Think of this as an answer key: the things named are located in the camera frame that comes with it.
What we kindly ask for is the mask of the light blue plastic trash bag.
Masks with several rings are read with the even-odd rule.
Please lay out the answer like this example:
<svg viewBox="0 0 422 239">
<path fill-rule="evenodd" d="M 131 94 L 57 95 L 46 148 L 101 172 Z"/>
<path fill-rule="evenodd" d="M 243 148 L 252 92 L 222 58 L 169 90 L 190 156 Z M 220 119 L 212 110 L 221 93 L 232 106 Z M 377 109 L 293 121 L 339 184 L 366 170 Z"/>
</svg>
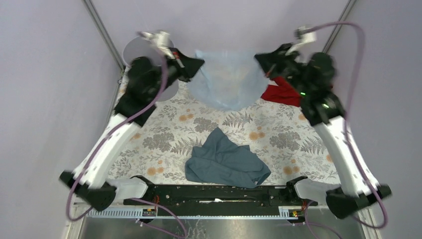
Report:
<svg viewBox="0 0 422 239">
<path fill-rule="evenodd" d="M 269 79 L 245 51 L 195 51 L 204 65 L 187 84 L 191 95 L 221 111 L 238 111 L 253 105 L 269 85 Z"/>
</svg>

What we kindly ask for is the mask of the grey plastic trash bin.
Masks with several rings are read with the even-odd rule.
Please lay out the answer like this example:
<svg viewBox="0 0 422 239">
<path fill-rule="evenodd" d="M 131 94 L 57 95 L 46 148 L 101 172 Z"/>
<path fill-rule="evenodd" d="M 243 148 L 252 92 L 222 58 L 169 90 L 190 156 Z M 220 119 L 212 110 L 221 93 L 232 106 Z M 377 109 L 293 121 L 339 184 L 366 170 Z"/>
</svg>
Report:
<svg viewBox="0 0 422 239">
<path fill-rule="evenodd" d="M 122 51 L 122 59 L 127 67 L 130 66 L 130 63 L 133 59 L 141 56 L 148 57 L 154 66 L 161 66 L 160 56 L 156 50 L 151 48 L 150 43 L 140 36 L 134 38 L 124 47 Z M 179 89 L 179 81 L 176 80 L 172 83 L 166 90 L 161 94 L 161 97 L 158 99 L 159 102 L 167 101 L 173 98 Z"/>
</svg>

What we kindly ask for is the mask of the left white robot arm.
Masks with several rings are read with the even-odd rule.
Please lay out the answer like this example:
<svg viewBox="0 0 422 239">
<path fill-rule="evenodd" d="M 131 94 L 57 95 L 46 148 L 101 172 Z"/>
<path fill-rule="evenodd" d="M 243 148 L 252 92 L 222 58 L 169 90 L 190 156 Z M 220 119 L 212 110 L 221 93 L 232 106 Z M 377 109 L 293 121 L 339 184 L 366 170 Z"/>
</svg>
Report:
<svg viewBox="0 0 422 239">
<path fill-rule="evenodd" d="M 177 48 L 155 64 L 141 56 L 132 60 L 126 72 L 127 86 L 114 108 L 107 129 L 84 161 L 73 171 L 64 171 L 60 180 L 96 211 L 114 201 L 136 198 L 147 205 L 154 200 L 153 189 L 140 177 L 111 180 L 108 172 L 130 139 L 145 125 L 156 109 L 161 93 L 175 81 L 189 82 L 204 65 Z"/>
</svg>

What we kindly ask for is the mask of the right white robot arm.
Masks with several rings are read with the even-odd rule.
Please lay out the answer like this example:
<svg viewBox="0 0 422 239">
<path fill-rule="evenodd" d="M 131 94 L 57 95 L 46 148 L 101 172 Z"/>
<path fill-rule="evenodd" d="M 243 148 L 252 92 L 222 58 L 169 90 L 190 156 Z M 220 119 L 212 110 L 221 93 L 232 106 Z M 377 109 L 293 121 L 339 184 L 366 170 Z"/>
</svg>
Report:
<svg viewBox="0 0 422 239">
<path fill-rule="evenodd" d="M 339 219 L 347 218 L 391 195 L 386 184 L 380 184 L 356 149 L 346 112 L 332 92 L 334 61 L 328 54 L 314 53 L 307 63 L 296 60 L 291 43 L 270 53 L 258 53 L 255 60 L 268 78 L 282 77 L 301 95 L 303 115 L 315 129 L 328 150 L 340 183 L 328 184 L 299 177 L 288 182 L 285 197 L 298 205 L 304 199 L 326 204 Z"/>
</svg>

